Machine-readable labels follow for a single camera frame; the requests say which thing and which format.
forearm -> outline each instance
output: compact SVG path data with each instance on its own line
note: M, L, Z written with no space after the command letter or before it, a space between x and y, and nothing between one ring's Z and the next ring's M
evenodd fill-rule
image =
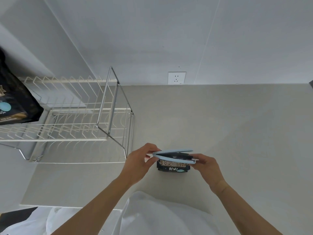
M116 178L52 235L97 235L119 199L129 188L127 180Z
M217 196L242 235L281 235L226 182Z

dish rack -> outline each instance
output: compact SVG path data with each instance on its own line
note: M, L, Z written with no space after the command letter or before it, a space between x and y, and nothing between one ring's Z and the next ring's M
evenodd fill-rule
M44 112L38 122L0 126L0 144L36 163L125 161L131 152L135 115L112 67L106 79L20 80Z

metal rack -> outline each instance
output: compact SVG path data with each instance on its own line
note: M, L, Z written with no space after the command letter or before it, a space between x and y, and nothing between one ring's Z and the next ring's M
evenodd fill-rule
M22 82L44 113L39 122L0 126L0 144L38 163L125 161L135 116L112 67L106 79L27 77ZM33 144L30 158L20 147L26 143Z

white electrical socket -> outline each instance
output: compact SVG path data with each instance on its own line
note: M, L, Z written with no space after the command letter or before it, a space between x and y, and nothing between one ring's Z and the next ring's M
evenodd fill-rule
M168 84L180 85L185 82L186 72L168 72Z

white clothing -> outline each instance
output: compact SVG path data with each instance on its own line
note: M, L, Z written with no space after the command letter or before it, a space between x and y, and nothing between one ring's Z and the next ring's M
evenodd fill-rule
M213 216L137 191L129 197L112 235L218 235Z

